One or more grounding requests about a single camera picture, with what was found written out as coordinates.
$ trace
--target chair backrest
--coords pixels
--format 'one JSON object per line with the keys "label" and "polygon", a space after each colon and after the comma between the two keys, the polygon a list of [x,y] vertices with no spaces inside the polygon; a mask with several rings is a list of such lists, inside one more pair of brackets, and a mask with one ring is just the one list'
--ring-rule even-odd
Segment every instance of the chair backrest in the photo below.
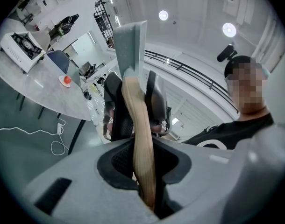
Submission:
{"label": "chair backrest", "polygon": [[47,56],[63,71],[64,74],[67,74],[70,60],[61,50],[55,50],[47,53]]}
{"label": "chair backrest", "polygon": [[35,40],[39,43],[42,49],[47,52],[48,46],[50,45],[50,36],[46,31],[30,32]]}

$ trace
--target white table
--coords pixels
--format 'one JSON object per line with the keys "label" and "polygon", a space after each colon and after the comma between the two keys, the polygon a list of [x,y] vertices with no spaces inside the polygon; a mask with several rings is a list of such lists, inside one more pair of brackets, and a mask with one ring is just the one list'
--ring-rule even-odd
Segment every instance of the white table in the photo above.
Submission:
{"label": "white table", "polygon": [[[5,33],[24,31],[27,32],[21,22],[5,19],[0,27],[0,41]],[[8,85],[41,106],[82,120],[70,145],[73,148],[85,120],[91,121],[92,118],[81,88],[74,82],[71,82],[70,88],[64,87],[59,82],[59,76],[65,74],[47,55],[28,74],[23,74],[18,65],[0,50],[0,77]]]}

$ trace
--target chair leg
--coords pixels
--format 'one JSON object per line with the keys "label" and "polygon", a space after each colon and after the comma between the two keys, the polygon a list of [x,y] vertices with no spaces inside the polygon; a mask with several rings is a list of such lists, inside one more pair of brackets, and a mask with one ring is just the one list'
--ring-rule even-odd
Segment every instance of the chair leg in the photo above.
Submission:
{"label": "chair leg", "polygon": [[41,111],[40,111],[40,113],[39,113],[38,119],[40,119],[40,117],[41,117],[41,115],[42,115],[44,109],[45,109],[45,107],[42,107],[42,108],[41,108]]}
{"label": "chair leg", "polygon": [[20,103],[19,111],[21,111],[21,109],[22,109],[24,99],[25,99],[25,96],[23,95],[22,100],[21,100],[21,103]]}

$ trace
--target white cable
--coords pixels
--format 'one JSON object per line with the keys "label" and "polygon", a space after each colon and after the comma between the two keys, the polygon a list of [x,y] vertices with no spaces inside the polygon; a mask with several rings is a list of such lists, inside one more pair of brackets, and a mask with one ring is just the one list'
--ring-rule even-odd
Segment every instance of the white cable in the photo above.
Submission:
{"label": "white cable", "polygon": [[[13,130],[13,129],[18,129],[18,130],[20,130],[20,131],[22,131],[22,132],[24,132],[24,133],[26,133],[26,134],[29,134],[29,135],[32,135],[32,134],[37,133],[37,132],[40,132],[40,131],[43,132],[43,133],[48,133],[48,134],[50,134],[50,135],[59,135],[59,138],[60,138],[61,142],[59,142],[59,141],[53,141],[53,142],[51,143],[50,148],[51,148],[51,152],[52,152],[53,155],[55,155],[55,156],[60,156],[60,155],[63,155],[63,154],[66,152],[66,149],[69,150],[69,148],[68,148],[66,145],[64,145],[64,142],[63,142],[62,137],[61,137],[61,135],[64,133],[64,128],[63,128],[63,126],[65,126],[66,121],[64,121],[64,120],[61,119],[61,118],[59,118],[59,119],[64,122],[64,124],[61,125],[61,128],[62,128],[61,133],[49,133],[49,132],[44,131],[44,130],[42,130],[42,129],[37,130],[37,131],[34,131],[34,132],[31,132],[31,133],[28,133],[27,131],[25,131],[25,130],[23,130],[23,129],[20,129],[20,128],[18,128],[18,127],[14,127],[14,128],[1,128],[0,131],[1,131],[1,130]],[[63,146],[63,148],[64,148],[63,153],[61,153],[61,154],[55,154],[55,153],[53,152],[53,150],[52,150],[52,144],[53,144],[53,143],[59,143],[59,144],[61,144],[61,145]]]}

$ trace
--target red object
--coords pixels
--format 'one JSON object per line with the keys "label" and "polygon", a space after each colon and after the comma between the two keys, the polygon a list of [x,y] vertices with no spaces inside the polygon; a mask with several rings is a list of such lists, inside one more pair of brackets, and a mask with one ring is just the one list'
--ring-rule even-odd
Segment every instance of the red object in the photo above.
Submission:
{"label": "red object", "polygon": [[64,82],[66,83],[66,84],[70,84],[71,83],[71,78],[69,77],[69,76],[65,76],[64,77]]}

